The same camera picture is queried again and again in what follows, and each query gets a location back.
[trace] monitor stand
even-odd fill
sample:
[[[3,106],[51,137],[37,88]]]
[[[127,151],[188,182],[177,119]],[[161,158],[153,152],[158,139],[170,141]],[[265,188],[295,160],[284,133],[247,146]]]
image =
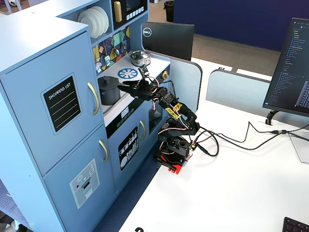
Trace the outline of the monitor stand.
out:
[[[305,137],[309,140],[309,132],[294,132],[294,134],[299,135],[301,137]],[[309,141],[297,138],[293,135],[290,135],[296,153],[303,163],[309,163]]]

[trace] computer monitor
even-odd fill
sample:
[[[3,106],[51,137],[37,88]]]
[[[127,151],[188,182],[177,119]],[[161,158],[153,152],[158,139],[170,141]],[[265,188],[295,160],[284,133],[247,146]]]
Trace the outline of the computer monitor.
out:
[[[142,41],[146,50],[191,61],[194,25],[143,23]]]
[[[263,107],[309,117],[308,19],[292,19]],[[300,160],[309,162],[308,141],[290,137]]]

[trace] yellow label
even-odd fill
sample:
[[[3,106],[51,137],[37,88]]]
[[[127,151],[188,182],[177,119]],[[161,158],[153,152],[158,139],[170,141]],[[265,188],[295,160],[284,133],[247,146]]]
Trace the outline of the yellow label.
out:
[[[172,111],[170,108],[166,108],[165,109],[170,115],[172,115],[175,119],[178,119],[179,116],[177,114],[175,114],[174,111]]]
[[[177,105],[174,106],[174,108],[179,111],[180,110],[180,107],[182,107],[182,104],[180,103],[177,103]]]

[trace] oven door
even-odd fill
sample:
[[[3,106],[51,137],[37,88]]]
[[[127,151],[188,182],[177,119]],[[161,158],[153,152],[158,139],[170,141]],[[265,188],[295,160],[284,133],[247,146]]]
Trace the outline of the oven door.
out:
[[[147,10],[147,0],[112,0],[114,30]]]

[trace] chalkboard label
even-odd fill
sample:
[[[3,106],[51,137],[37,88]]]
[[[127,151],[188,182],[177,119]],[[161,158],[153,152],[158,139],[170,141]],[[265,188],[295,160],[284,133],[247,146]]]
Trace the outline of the chalkboard label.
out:
[[[133,131],[121,142],[118,147],[120,170],[122,171],[139,149],[139,132],[135,127]]]
[[[65,79],[43,96],[56,132],[81,112],[73,76]]]

